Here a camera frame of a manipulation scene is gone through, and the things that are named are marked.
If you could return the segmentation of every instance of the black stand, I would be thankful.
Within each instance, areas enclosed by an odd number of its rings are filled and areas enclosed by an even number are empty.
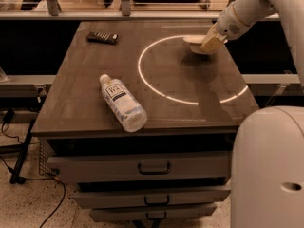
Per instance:
[[[11,171],[11,178],[9,181],[10,184],[15,184],[15,183],[23,184],[26,181],[26,179],[23,177],[20,177],[19,174],[20,174],[21,168],[23,166],[23,163],[24,163],[27,153],[28,153],[28,149],[29,149],[29,145],[30,145],[30,141],[31,141],[31,137],[32,137],[31,129],[34,126],[34,123],[35,123],[35,120],[30,121],[28,133],[27,133],[24,143],[0,147],[0,154],[12,154],[12,153],[19,152],[18,160],[15,164],[13,171]]]

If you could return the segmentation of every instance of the power adapter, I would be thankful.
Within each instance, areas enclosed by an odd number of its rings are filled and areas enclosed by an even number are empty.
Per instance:
[[[3,124],[9,124],[13,115],[15,115],[15,112],[13,111],[13,109],[10,108],[2,119]]]

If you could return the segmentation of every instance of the bottle label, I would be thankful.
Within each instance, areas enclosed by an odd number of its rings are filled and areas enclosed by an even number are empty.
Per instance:
[[[107,87],[105,91],[113,102],[115,102],[117,99],[126,94],[120,84],[113,84]]]

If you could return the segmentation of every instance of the desk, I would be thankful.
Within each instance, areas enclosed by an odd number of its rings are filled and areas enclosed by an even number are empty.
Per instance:
[[[32,129],[47,164],[95,221],[211,215],[230,193],[231,150],[257,103],[227,49],[198,55],[182,40],[205,20],[82,22]],[[119,35],[89,43],[90,31]],[[99,77],[121,79],[148,122],[123,130]]]

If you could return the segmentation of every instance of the white bottle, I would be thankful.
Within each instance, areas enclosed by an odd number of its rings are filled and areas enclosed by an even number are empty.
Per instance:
[[[107,104],[127,132],[136,132],[147,122],[146,112],[122,81],[103,74],[102,94]]]

